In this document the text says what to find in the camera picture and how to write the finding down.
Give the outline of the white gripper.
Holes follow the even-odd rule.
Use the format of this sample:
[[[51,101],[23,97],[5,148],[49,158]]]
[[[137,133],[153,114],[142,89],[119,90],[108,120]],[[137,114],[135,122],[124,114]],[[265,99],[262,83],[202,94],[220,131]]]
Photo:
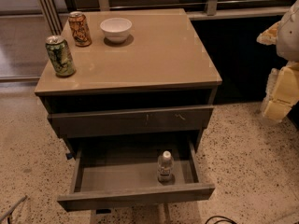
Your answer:
[[[299,0],[276,22],[260,33],[256,41],[275,45],[278,56],[299,61]],[[280,70],[273,68],[266,84],[261,105],[262,117],[282,121],[299,102],[299,63],[287,63]]]

